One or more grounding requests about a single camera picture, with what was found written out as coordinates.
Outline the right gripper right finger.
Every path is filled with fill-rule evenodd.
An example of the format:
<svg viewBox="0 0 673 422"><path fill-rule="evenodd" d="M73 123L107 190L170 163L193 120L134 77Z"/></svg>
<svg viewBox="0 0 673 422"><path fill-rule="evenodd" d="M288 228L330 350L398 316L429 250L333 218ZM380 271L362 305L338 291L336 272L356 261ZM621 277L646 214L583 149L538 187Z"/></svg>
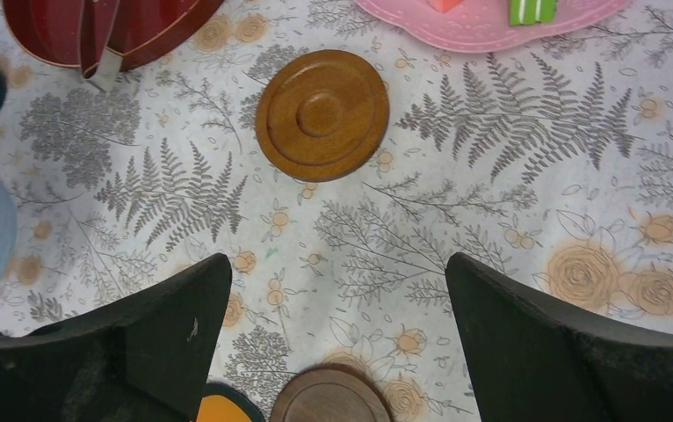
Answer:
<svg viewBox="0 0 673 422"><path fill-rule="evenodd" d="M581 309L458 252L445 280L484 421L673 421L673 334Z"/></svg>

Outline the white cat-paw food tongs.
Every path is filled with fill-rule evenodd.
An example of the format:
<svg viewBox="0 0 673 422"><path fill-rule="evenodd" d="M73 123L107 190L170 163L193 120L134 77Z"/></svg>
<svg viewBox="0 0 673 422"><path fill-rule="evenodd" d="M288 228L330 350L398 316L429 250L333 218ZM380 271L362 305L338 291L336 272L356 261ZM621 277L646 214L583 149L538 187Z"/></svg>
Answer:
<svg viewBox="0 0 673 422"><path fill-rule="evenodd" d="M86 80L101 91L110 92L120 73L122 62L121 54L105 47L94 73L87 76Z"/></svg>

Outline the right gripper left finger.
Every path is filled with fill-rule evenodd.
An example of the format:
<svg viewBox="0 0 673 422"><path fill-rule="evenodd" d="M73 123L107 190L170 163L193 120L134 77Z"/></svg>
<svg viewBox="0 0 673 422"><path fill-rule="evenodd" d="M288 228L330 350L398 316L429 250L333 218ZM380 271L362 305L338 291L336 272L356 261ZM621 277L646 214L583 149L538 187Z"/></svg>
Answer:
<svg viewBox="0 0 673 422"><path fill-rule="evenodd" d="M232 284L215 254L23 337L0 332L0 421L192 421Z"/></svg>

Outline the light brown wooden coaster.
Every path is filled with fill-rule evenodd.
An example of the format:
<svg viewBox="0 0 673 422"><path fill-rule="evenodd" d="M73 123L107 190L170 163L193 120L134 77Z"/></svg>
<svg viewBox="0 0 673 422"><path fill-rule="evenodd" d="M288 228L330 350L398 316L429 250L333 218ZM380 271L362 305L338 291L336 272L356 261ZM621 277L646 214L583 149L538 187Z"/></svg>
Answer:
<svg viewBox="0 0 673 422"><path fill-rule="evenodd" d="M258 102L256 137L286 175L322 183L367 162L389 121L387 88L368 61L324 49L289 62Z"/></svg>

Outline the dark brown wooden coaster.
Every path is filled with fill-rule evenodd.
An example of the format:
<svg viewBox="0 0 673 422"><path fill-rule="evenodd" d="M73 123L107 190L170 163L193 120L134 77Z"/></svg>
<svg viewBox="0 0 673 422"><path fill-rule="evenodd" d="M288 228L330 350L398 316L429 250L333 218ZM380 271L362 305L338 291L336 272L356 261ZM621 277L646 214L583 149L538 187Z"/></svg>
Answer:
<svg viewBox="0 0 673 422"><path fill-rule="evenodd" d="M364 375L344 365L324 365L289 381L273 402L269 420L390 422L393 416Z"/></svg>

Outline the dark red round tray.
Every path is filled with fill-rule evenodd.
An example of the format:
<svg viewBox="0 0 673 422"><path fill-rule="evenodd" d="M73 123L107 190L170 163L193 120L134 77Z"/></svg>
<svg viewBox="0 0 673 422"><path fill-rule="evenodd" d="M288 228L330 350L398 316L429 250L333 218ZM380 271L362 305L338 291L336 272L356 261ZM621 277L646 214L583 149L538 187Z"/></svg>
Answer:
<svg viewBox="0 0 673 422"><path fill-rule="evenodd" d="M120 72L166 55L193 36L222 0L3 1L12 35L30 55L91 76L105 47L121 54Z"/></svg>

